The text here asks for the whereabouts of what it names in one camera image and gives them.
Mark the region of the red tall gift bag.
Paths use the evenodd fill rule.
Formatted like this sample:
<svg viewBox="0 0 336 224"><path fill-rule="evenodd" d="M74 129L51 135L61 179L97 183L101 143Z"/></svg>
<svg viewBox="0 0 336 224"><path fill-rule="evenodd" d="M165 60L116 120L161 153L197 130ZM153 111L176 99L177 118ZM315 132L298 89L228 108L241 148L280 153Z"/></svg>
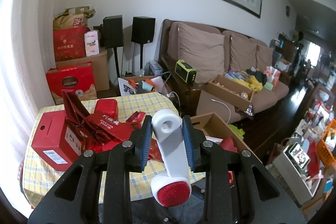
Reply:
<svg viewBox="0 0 336 224"><path fill-rule="evenodd" d="M53 31L55 61L67 61L86 57L84 35L87 26Z"/></svg>

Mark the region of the yellow plastic bag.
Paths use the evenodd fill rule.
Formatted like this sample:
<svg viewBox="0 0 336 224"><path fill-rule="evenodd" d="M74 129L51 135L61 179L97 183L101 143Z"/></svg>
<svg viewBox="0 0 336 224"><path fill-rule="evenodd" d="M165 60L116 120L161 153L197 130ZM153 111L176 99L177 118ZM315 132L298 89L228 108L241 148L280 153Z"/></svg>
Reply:
<svg viewBox="0 0 336 224"><path fill-rule="evenodd" d="M259 82L255 76L250 76L248 78L248 81L243 81L240 79L232 79L233 82L238 83L244 87L249 88L250 90L252 90L255 93L258 93L260 91L262 91L263 89L263 84L261 82Z"/></svg>

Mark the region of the black speaker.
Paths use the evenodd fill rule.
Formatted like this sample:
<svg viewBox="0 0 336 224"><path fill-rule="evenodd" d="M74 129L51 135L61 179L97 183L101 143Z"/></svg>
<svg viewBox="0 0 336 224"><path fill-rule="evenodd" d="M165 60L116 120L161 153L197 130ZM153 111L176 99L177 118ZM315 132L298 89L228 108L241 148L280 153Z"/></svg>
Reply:
<svg viewBox="0 0 336 224"><path fill-rule="evenodd" d="M134 16L131 41L137 44L152 43L155 34L155 18Z"/></svg>
<svg viewBox="0 0 336 224"><path fill-rule="evenodd" d="M106 48L123 47L122 15L106 16L103 19L103 34Z"/></svg>

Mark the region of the white red lint brush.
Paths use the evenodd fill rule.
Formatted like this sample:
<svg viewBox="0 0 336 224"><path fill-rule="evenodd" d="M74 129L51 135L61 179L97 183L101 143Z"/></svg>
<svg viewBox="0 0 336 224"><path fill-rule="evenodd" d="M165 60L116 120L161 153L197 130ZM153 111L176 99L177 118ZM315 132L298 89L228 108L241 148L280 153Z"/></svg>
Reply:
<svg viewBox="0 0 336 224"><path fill-rule="evenodd" d="M151 126L165 165L165 171L151 180L153 197L161 206L179 206L191 196L181 119L172 110L162 109L153 115Z"/></svg>

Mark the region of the left black speaker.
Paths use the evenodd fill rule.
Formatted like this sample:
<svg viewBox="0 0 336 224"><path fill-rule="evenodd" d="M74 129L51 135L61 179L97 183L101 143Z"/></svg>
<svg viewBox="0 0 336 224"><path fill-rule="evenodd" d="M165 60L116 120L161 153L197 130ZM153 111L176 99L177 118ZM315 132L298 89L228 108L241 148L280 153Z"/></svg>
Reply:
<svg viewBox="0 0 336 224"><path fill-rule="evenodd" d="M106 48L123 47L122 15L106 16L103 19L103 34Z"/></svg>

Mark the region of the red rounded tin box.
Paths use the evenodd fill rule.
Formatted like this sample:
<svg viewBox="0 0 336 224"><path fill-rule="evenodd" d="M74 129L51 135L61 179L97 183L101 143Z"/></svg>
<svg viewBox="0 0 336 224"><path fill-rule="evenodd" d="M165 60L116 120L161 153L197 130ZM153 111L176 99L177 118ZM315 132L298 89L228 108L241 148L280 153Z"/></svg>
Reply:
<svg viewBox="0 0 336 224"><path fill-rule="evenodd" d="M96 102L94 112L102 112L113 120L118 119L118 102L113 98L99 99Z"/></svg>

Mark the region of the white curtain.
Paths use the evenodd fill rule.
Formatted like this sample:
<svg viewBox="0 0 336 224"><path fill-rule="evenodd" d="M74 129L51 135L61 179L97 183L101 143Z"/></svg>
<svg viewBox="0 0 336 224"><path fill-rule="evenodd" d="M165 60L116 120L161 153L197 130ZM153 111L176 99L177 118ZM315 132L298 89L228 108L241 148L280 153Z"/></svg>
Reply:
<svg viewBox="0 0 336 224"><path fill-rule="evenodd" d="M1 190L24 216L19 166L38 112L52 98L45 73L54 64L52 19L56 0L1 0Z"/></svg>

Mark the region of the long red envelope pack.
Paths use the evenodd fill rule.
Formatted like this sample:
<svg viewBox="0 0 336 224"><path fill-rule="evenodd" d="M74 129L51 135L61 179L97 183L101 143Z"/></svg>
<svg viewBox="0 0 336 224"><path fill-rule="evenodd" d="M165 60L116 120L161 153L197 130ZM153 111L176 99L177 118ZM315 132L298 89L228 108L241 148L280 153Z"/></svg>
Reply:
<svg viewBox="0 0 336 224"><path fill-rule="evenodd" d="M110 116L98 111L94 114L91 114L93 116L93 120L98 122L99 125L103 127L108 133L113 135L117 140L112 140L109 143L103 145L101 147L100 152L105 152L111 150L116 145L122 143L123 141L126 141L130 138L131 133L137 129L140 129L142 126L142 122L120 122L118 120L113 120ZM89 148L93 150L96 153L99 153L98 149L96 147Z"/></svg>

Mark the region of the small pink white box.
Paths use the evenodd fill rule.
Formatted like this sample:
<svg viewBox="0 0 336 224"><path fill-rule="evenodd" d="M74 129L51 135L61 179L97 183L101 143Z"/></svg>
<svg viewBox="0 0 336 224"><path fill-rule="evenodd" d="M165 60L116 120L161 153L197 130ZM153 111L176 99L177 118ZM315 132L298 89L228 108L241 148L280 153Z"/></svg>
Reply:
<svg viewBox="0 0 336 224"><path fill-rule="evenodd" d="M100 53L98 30L88 31L84 34L84 46L86 57Z"/></svg>

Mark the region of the large open cardboard box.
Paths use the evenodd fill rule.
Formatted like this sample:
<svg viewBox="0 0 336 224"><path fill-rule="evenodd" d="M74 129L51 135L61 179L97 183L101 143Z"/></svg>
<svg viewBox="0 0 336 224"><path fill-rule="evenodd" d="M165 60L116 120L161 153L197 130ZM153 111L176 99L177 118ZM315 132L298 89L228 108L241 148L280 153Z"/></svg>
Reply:
<svg viewBox="0 0 336 224"><path fill-rule="evenodd" d="M228 166L229 169L239 168L241 165L263 166L259 158L249 149L229 127L222 118L215 113L203 114L190 118L194 128L195 137L200 147L201 162L198 156L194 156L194 172L210 170L210 165ZM222 149L220 142L231 137L237 152L230 152Z"/></svg>

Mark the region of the red foil gift bag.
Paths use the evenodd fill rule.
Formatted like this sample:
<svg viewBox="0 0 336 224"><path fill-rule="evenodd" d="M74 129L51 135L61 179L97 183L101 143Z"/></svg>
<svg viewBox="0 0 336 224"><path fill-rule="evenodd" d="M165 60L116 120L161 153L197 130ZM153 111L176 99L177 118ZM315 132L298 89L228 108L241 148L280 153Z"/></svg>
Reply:
<svg viewBox="0 0 336 224"><path fill-rule="evenodd" d="M85 108L77 95L72 90L62 90L66 121L69 128L76 134L85 149L101 147L112 140L117 140L108 133Z"/></svg>

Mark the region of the brown sofa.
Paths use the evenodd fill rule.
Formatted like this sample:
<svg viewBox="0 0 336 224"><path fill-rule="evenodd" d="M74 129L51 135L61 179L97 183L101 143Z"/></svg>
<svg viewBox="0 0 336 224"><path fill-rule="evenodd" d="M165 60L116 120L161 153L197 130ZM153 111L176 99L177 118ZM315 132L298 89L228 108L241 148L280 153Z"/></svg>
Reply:
<svg viewBox="0 0 336 224"><path fill-rule="evenodd" d="M272 64L272 48L258 39L211 25L165 19L159 62L171 72L171 88L181 100L182 114L216 113L227 123L244 119L239 107L254 114L268 110L289 92L279 81L272 90L250 90L229 80L227 72L264 73Z"/></svg>

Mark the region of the green portable radio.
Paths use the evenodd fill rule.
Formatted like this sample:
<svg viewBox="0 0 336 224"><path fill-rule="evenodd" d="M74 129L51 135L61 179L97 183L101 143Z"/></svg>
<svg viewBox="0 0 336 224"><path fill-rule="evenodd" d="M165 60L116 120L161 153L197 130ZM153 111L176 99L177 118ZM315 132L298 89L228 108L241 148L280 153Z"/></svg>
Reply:
<svg viewBox="0 0 336 224"><path fill-rule="evenodd" d="M184 60L178 60L175 64L175 73L187 84L195 81L197 70L191 67Z"/></svg>

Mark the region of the floor box of clutter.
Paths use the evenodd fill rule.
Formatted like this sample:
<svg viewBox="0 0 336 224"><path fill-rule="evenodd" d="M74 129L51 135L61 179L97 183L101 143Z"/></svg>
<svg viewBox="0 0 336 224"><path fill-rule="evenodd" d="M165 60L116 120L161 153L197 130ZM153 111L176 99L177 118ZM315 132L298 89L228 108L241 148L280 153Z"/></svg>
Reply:
<svg viewBox="0 0 336 224"><path fill-rule="evenodd" d="M122 96L157 92L164 96L171 92L171 88L161 76L134 76L118 78L118 87Z"/></svg>

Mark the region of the red carton with label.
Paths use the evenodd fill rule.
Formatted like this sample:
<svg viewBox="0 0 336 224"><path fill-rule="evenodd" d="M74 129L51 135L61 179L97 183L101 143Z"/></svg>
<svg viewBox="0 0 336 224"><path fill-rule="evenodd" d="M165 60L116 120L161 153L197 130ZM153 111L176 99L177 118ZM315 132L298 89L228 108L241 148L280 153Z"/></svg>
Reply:
<svg viewBox="0 0 336 224"><path fill-rule="evenodd" d="M60 172L66 171L82 153L82 143L68 126L64 110L43 113L31 147Z"/></svg>

